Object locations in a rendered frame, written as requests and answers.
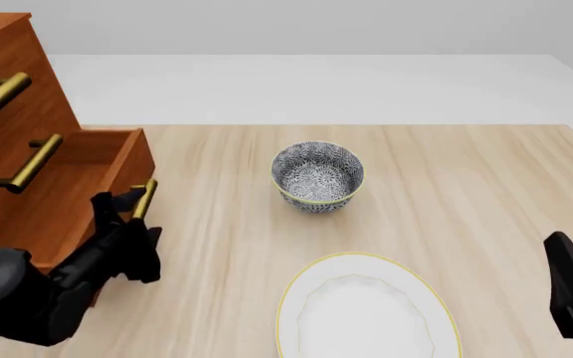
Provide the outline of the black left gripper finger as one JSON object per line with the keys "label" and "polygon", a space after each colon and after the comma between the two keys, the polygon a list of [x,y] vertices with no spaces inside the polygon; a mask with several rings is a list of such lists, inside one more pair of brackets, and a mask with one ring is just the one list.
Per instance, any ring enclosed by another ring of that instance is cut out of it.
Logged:
{"label": "black left gripper finger", "polygon": [[112,206],[118,213],[129,213],[145,195],[147,190],[144,187],[136,187],[125,193],[112,197]]}
{"label": "black left gripper finger", "polygon": [[120,215],[112,204],[112,194],[97,193],[91,198],[95,226],[113,226],[120,223]]}

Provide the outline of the blue white patterned bowl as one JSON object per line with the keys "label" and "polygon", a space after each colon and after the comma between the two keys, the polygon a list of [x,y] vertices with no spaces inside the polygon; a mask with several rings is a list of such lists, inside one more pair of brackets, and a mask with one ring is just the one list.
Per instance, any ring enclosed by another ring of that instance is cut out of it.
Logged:
{"label": "blue white patterned bowl", "polygon": [[362,187],[364,166],[349,149],[332,142],[297,142],[271,165],[283,199],[299,211],[327,214],[343,208]]}

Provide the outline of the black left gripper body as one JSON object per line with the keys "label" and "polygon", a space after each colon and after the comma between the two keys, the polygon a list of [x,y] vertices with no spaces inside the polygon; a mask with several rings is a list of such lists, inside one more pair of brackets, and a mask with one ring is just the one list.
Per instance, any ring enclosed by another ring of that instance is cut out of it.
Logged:
{"label": "black left gripper body", "polygon": [[142,283],[157,282],[161,278],[161,261],[157,244],[161,227],[147,229],[143,220],[129,220],[105,235],[93,235],[87,241],[91,249],[88,277],[94,284],[105,284],[121,273],[128,280]]}

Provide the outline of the wooden cabinet with drawers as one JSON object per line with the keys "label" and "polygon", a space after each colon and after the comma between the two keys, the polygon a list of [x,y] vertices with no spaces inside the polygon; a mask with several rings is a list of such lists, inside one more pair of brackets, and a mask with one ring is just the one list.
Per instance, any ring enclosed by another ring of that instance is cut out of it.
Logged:
{"label": "wooden cabinet with drawers", "polygon": [[52,270],[93,233],[91,197],[154,168],[143,130],[80,127],[30,14],[0,13],[0,248]]}

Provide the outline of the white plate with yellow rim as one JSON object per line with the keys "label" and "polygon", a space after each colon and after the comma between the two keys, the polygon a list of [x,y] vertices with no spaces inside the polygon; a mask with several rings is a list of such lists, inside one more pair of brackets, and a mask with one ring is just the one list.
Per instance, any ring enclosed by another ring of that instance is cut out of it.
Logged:
{"label": "white plate with yellow rim", "polygon": [[280,358],[464,358],[454,319],[420,276],[370,253],[310,263],[276,315]]}

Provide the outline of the short brass drawer handle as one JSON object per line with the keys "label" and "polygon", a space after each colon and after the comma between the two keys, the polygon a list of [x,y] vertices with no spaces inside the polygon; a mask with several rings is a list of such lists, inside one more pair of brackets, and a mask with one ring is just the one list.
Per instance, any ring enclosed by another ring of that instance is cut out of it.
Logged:
{"label": "short brass drawer handle", "polygon": [[158,181],[153,178],[150,178],[145,184],[138,184],[130,187],[131,191],[144,190],[143,195],[140,196],[137,202],[135,202],[131,215],[132,218],[141,220],[144,219],[151,205],[157,187]]}

